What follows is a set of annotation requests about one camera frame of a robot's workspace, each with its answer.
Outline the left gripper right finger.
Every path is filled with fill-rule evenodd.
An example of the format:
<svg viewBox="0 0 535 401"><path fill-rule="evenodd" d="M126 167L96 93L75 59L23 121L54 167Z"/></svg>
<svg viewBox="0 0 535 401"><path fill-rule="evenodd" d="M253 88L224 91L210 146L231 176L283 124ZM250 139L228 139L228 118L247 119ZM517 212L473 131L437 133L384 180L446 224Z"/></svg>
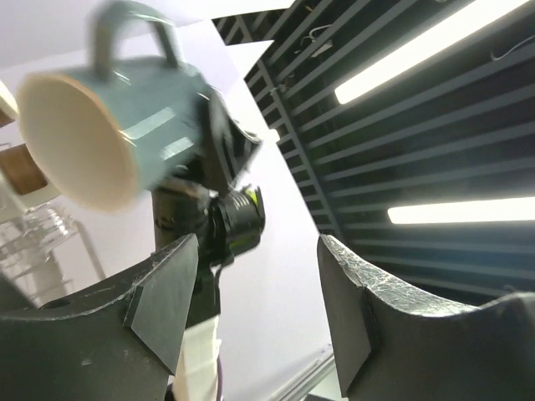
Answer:
<svg viewBox="0 0 535 401"><path fill-rule="evenodd" d="M318 270L350 400L531 400L534 295L474 307L439 297L321 235Z"/></svg>

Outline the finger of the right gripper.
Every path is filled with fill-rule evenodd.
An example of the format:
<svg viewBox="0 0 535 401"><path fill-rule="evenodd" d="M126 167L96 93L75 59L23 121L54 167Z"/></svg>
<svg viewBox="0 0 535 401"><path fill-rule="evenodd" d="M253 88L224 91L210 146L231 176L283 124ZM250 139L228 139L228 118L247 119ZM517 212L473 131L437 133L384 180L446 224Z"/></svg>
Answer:
<svg viewBox="0 0 535 401"><path fill-rule="evenodd" d="M201 183L219 196L226 196L250 164L262 139L237 123L215 89L210 92L206 110L207 122L201 147L204 177Z"/></svg>

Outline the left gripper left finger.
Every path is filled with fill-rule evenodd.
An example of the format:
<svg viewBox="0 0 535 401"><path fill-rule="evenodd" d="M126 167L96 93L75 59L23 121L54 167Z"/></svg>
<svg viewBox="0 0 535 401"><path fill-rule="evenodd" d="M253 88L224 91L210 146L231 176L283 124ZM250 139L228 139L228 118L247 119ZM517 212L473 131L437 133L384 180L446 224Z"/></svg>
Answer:
<svg viewBox="0 0 535 401"><path fill-rule="evenodd" d="M162 400L196 279L195 236L35 307L1 282L4 400Z"/></svg>

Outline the grey ceramic mug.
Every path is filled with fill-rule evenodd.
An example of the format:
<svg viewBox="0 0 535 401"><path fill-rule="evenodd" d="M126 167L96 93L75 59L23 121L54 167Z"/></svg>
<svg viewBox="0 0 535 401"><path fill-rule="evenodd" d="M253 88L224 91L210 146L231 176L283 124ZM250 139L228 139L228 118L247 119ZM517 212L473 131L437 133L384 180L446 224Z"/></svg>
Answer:
<svg viewBox="0 0 535 401"><path fill-rule="evenodd" d="M153 28L161 55L118 58L120 34L134 21ZM173 23L154 8L112 1L94 17L90 65L24 78L20 133L62 195L113 213L200 151L211 89L173 39Z"/></svg>

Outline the metal wire dish rack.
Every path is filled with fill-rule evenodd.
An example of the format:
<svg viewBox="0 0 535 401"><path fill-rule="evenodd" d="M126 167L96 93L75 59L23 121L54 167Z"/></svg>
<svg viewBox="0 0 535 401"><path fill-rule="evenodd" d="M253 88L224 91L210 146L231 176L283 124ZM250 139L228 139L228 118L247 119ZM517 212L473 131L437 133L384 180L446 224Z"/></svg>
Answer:
<svg viewBox="0 0 535 401"><path fill-rule="evenodd" d="M106 278L89 233L53 200L59 191L25 145L1 144L1 301L41 307L69 294L54 251L79 236L100 281Z"/></svg>

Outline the clear glass cup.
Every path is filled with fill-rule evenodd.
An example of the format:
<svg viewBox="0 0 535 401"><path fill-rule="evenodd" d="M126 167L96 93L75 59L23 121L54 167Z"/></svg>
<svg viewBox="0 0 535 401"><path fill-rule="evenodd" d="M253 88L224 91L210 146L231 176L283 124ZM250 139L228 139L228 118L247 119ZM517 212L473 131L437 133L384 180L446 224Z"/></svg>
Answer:
<svg viewBox="0 0 535 401"><path fill-rule="evenodd" d="M62 206L52 203L27 211L21 219L26 244L45 254L79 232L74 218Z"/></svg>

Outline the steel-lined brown white cup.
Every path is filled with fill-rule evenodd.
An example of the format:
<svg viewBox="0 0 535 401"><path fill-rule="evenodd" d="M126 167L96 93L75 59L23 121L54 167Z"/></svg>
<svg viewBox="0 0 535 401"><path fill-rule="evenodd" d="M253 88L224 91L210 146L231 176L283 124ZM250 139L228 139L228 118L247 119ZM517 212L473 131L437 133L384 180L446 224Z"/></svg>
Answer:
<svg viewBox="0 0 535 401"><path fill-rule="evenodd" d="M4 127L18 118L18 105L8 87L0 81L0 125Z"/></svg>

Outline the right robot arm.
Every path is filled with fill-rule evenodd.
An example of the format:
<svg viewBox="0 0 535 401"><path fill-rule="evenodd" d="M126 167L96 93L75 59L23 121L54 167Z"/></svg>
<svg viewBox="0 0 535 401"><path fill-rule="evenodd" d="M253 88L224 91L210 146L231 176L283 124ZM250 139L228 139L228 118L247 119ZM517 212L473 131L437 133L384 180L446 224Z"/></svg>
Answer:
<svg viewBox="0 0 535 401"><path fill-rule="evenodd" d="M217 326L225 267L256 248L266 225L259 187L236 186L261 140L229 114L217 94L207 101L202 152L177 166L152 192L155 247L196 235L198 264L181 353L167 400L221 400Z"/></svg>

